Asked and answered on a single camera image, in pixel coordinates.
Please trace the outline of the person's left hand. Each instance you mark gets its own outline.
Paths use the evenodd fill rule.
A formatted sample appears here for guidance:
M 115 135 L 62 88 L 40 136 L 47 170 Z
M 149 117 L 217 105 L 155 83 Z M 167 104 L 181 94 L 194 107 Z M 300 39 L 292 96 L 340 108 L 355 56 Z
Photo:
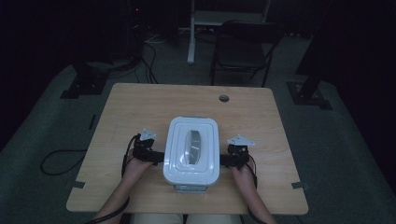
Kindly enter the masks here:
M 127 157 L 121 182 L 132 187 L 151 166 L 150 161 L 141 161 L 130 154 Z

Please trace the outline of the black folding chair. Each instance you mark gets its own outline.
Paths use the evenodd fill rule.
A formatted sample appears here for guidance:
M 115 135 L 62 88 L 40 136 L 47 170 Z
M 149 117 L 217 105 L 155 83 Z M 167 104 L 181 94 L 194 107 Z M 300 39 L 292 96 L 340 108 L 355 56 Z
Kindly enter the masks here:
M 251 78 L 263 70 L 265 86 L 274 50 L 284 36 L 283 27 L 275 22 L 226 21 L 216 31 L 214 53 L 209 75 L 215 84 L 215 71 L 251 71 Z

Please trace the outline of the white container lid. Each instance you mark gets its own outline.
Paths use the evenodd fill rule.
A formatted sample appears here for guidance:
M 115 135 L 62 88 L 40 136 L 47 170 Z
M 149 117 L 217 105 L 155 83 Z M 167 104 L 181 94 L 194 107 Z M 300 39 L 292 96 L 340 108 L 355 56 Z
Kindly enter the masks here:
M 163 175 L 174 186 L 207 188 L 219 179 L 219 128 L 210 118 L 177 117 L 169 127 Z

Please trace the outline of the clear grey storage container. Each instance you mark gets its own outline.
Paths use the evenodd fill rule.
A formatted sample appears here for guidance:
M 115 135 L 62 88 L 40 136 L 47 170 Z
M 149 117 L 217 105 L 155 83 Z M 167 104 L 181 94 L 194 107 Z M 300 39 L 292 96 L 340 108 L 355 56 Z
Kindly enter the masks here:
M 174 185 L 175 191 L 180 193 L 206 193 L 206 185 Z

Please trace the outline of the white desk frame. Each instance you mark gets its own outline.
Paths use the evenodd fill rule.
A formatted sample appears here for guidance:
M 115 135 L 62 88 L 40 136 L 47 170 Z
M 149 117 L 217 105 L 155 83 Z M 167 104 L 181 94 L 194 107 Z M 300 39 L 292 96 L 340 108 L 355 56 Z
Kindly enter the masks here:
M 190 43 L 187 57 L 187 64 L 194 64 L 195 60 L 195 26 L 220 26 L 225 21 L 266 21 L 268 10 L 272 0 L 264 0 L 263 8 L 258 13 L 253 12 L 225 12 L 198 10 L 195 8 L 195 0 L 191 0 L 190 15 Z

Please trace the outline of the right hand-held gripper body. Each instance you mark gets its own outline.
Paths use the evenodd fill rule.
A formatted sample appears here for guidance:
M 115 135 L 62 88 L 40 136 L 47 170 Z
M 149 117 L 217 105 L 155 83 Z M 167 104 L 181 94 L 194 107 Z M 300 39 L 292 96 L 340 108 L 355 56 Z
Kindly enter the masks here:
M 248 147 L 254 146 L 255 142 L 247 137 L 238 134 L 227 141 L 227 152 L 229 153 L 229 166 L 238 170 L 249 161 Z

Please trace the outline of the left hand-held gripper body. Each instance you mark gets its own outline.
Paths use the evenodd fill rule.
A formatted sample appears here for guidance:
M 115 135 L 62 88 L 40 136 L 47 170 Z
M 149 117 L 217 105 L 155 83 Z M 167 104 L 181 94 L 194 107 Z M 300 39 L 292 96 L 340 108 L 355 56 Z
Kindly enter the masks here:
M 154 150 L 151 148 L 154 144 L 156 134 L 144 128 L 141 133 L 134 137 L 133 156 L 141 161 L 153 161 Z

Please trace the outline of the black stand base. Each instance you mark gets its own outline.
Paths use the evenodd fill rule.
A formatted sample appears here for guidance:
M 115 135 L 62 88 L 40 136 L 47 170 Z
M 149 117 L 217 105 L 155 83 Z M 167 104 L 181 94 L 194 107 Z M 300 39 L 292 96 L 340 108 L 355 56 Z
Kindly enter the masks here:
M 315 105 L 322 110 L 332 110 L 329 101 L 318 89 L 322 76 L 317 74 L 317 62 L 320 57 L 317 32 L 320 31 L 331 4 L 332 0 L 304 0 L 303 15 L 298 20 L 298 28 L 302 37 L 310 39 L 310 44 L 296 69 L 296 74 L 305 75 L 306 80 L 287 82 L 290 96 L 296 105 Z
M 77 99 L 80 95 L 101 95 L 109 77 L 107 71 L 92 67 L 84 62 L 72 64 L 76 76 L 69 86 L 63 91 L 62 99 Z

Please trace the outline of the dark equipment cabinet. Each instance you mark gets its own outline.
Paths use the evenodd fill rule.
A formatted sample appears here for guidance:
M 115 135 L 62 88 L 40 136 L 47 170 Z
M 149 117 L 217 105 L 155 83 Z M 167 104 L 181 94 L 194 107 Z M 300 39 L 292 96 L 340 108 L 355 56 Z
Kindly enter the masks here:
M 134 0 L 109 0 L 109 51 L 114 60 L 139 61 L 142 57 L 143 24 Z

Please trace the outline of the person's right hand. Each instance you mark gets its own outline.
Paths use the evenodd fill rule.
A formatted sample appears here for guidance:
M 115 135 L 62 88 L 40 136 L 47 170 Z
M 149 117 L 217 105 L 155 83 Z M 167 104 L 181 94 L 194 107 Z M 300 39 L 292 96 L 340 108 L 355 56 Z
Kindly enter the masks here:
M 255 173 L 255 162 L 249 160 L 240 169 L 237 167 L 230 168 L 233 180 L 240 189 L 255 189 L 257 185 L 257 177 Z

